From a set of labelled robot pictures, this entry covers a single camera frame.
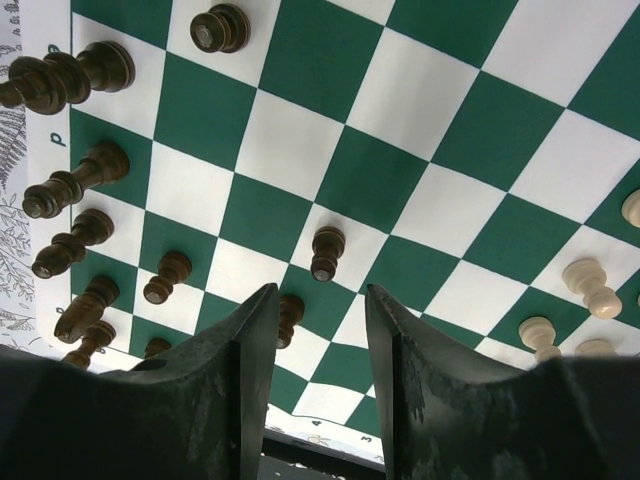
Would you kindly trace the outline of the dark knight chess piece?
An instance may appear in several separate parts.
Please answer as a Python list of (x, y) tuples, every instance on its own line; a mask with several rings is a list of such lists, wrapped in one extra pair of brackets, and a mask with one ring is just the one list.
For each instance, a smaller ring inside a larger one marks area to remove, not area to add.
[(55, 325), (54, 336), (64, 343), (75, 343), (102, 318), (105, 309), (119, 295), (119, 287), (112, 279), (102, 275), (94, 277), (62, 313)]

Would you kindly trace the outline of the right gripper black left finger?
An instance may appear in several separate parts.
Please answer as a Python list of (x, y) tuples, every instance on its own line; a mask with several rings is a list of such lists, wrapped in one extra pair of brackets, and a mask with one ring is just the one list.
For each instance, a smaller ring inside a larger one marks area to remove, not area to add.
[(278, 333), (278, 288), (132, 370), (144, 398), (132, 429), (135, 479), (258, 475)]

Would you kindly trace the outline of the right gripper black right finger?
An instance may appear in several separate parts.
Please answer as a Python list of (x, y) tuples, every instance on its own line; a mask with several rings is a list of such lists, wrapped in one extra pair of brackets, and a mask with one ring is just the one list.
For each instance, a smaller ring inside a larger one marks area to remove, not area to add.
[(512, 383), (490, 359), (367, 288), (366, 334), (389, 479), (530, 479)]

